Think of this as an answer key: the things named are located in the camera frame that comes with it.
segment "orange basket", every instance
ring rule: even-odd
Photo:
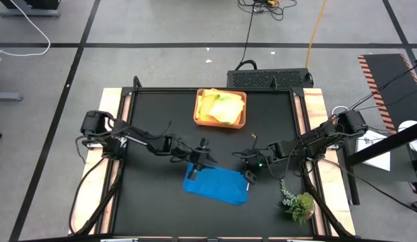
[[[217,90],[219,92],[225,92],[225,93],[234,93],[239,96],[241,96],[241,99],[244,102],[243,110],[241,111],[241,115],[238,116],[237,120],[233,124],[226,124],[223,122],[219,122],[216,118],[211,118],[210,120],[201,120],[196,118],[197,108],[198,108],[198,96],[202,96],[202,93],[205,89],[198,89],[196,91],[196,99],[195,99],[195,109],[194,109],[194,121],[197,125],[203,125],[203,126],[215,126],[215,127],[221,127],[221,128],[241,128],[246,123],[246,93],[242,91],[223,91],[223,90]]]

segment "blue towel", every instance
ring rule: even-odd
[[[194,180],[188,179],[193,164],[183,181],[183,190],[233,205],[242,205],[248,200],[248,182],[240,172],[215,167],[196,172]]]

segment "wooden board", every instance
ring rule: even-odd
[[[116,116],[118,112],[121,91],[121,88],[105,88],[101,99],[100,110],[107,111]],[[324,98],[322,96],[321,89],[304,89],[304,94],[310,127],[315,128],[328,119],[326,115]],[[130,98],[127,98],[125,100],[124,111],[122,115],[123,120],[127,120],[129,103]],[[295,98],[295,104],[297,107],[300,131],[303,133],[305,132],[305,125],[303,113],[301,110],[301,104],[298,97]],[[94,165],[94,163],[99,161],[101,155],[100,150],[101,149],[94,149],[89,151],[84,172],[87,172],[87,170],[89,170]],[[326,159],[338,162],[335,151],[327,151]],[[104,184],[104,176],[106,174],[106,166],[107,162],[103,161],[103,164],[101,164],[95,171],[93,171],[93,174],[87,177],[87,180],[81,187],[81,191],[75,206],[75,211],[73,213],[73,228],[75,230],[78,230],[86,222],[86,220],[90,217],[100,202],[102,186]],[[355,234],[340,168],[329,163],[324,163],[323,161],[318,163],[318,167],[322,187],[324,189],[326,204],[334,213],[336,218],[343,224],[344,228],[350,233]],[[110,180],[111,182],[116,175],[116,170],[117,163],[114,164],[113,174]],[[314,183],[313,173],[310,173],[310,178]],[[102,233],[106,233],[108,230],[108,225],[110,223],[110,213],[111,201],[107,206],[106,211],[104,212],[104,219],[101,227]],[[322,215],[318,206],[316,206],[315,209],[315,217],[317,221],[318,234],[324,235]]]

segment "gray floor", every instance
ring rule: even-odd
[[[63,0],[62,17],[34,18],[52,42],[77,43],[94,0]],[[417,43],[417,0],[389,1],[411,43]],[[310,40],[322,0],[301,0],[276,22],[254,16],[250,42]],[[88,42],[244,42],[250,15],[236,1],[101,0]],[[319,43],[400,43],[382,0],[328,1],[316,35]],[[44,42],[22,18],[0,18],[0,42]],[[14,48],[10,52],[42,49]],[[76,49],[52,48],[44,56],[0,54],[0,91],[18,91],[20,103],[0,102],[0,241],[9,238],[40,155]],[[249,48],[260,68],[303,67],[305,48]],[[369,94],[356,56],[402,53],[402,49],[313,49],[309,69],[322,88],[327,110],[349,106]],[[138,75],[145,87],[224,87],[242,48],[85,48],[20,239],[67,234],[67,216],[83,166],[74,147],[86,111],[98,108],[105,87],[129,86]],[[369,100],[364,106],[375,105]],[[365,110],[383,128],[377,110]],[[378,184],[404,202],[416,197],[408,184]],[[352,208],[364,238],[417,241],[417,216],[358,183],[362,205]]]

